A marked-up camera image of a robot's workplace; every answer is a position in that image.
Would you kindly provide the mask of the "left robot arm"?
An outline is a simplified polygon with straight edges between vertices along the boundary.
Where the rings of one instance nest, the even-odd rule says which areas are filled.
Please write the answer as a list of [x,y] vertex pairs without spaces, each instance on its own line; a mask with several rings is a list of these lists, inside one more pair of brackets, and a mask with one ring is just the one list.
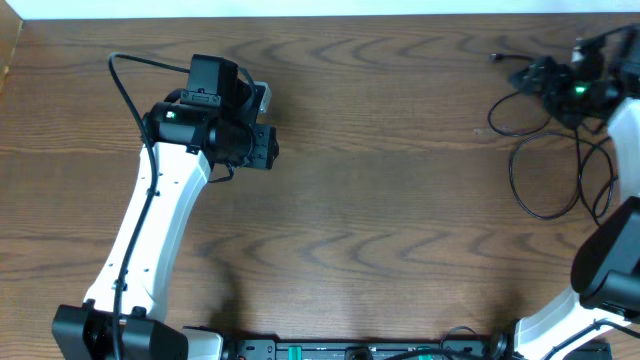
[[52,335],[66,359],[234,359],[206,327],[165,323],[170,281],[194,204],[213,169],[269,170],[275,127],[260,124],[271,89],[222,57],[196,54],[183,88],[147,113],[130,110],[143,147],[136,184],[110,254],[79,306],[61,305]]

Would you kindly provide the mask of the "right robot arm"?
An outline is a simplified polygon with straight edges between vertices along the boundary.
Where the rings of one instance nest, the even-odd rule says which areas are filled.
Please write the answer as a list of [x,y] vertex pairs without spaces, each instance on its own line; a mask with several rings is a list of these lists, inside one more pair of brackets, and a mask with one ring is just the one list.
[[599,336],[617,330],[633,338],[639,321],[639,27],[616,29],[611,59],[602,33],[579,39],[570,63],[528,57],[509,81],[535,96],[567,128],[577,155],[576,188],[597,226],[579,248],[569,286],[535,314],[495,334],[484,359],[609,359]]

